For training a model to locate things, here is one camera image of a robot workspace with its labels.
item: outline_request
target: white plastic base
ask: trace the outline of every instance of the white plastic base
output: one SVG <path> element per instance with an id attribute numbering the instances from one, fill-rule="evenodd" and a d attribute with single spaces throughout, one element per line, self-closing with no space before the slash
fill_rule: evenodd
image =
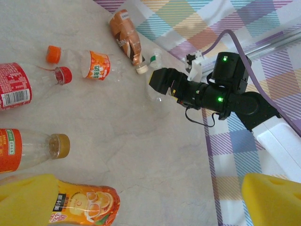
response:
<path id="1" fill-rule="evenodd" d="M 253 129 L 254 137 L 272 155 L 289 180 L 301 183 L 301 137 L 276 116 Z"/>
<path id="2" fill-rule="evenodd" d="M 201 78 L 203 76 L 202 72 L 202 62 L 204 61 L 204 57 L 202 55 L 202 51 L 198 50 L 194 54 L 195 60 L 193 60 L 191 63 L 191 70 L 189 72 L 188 81 L 196 81 L 200 82 Z M 187 64 L 187 59 L 185 59 L 185 68 L 186 70 L 189 68 L 189 65 Z"/>

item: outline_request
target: barcode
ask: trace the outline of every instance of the barcode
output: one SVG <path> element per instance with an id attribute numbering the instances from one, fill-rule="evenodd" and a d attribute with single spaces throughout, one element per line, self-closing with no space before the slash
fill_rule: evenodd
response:
<path id="1" fill-rule="evenodd" d="M 3 107 L 26 102 L 30 100 L 29 89 L 2 94 Z"/>
<path id="2" fill-rule="evenodd" d="M 15 154 L 15 142 L 10 141 L 8 143 L 8 146 L 9 146 L 8 154 Z"/>
<path id="3" fill-rule="evenodd" d="M 129 18 L 128 13 L 122 13 L 121 18 L 122 18 L 122 20 Z"/>

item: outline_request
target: white bottle cap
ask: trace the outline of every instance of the white bottle cap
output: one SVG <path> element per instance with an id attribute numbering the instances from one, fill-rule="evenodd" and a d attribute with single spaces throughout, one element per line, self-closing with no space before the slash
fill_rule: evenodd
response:
<path id="1" fill-rule="evenodd" d="M 144 74 L 148 71 L 148 66 L 147 65 L 144 65 L 142 67 L 139 67 L 139 68 L 136 68 L 136 71 L 138 74 Z"/>

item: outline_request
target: red bottle cap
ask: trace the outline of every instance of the red bottle cap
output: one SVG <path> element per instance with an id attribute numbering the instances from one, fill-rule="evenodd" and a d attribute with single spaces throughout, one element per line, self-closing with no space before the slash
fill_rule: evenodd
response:
<path id="1" fill-rule="evenodd" d="M 72 81 L 72 73 L 68 67 L 55 68 L 55 76 L 59 84 L 64 85 Z"/>

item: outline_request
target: red bottle label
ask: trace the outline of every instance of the red bottle label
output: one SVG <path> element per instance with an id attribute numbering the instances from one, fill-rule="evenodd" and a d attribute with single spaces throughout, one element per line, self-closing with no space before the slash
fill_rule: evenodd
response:
<path id="1" fill-rule="evenodd" d="M 29 104 L 32 89 L 23 69 L 17 63 L 0 64 L 0 110 Z"/>
<path id="2" fill-rule="evenodd" d="M 16 171 L 22 156 L 22 138 L 17 129 L 0 129 L 0 173 Z"/>

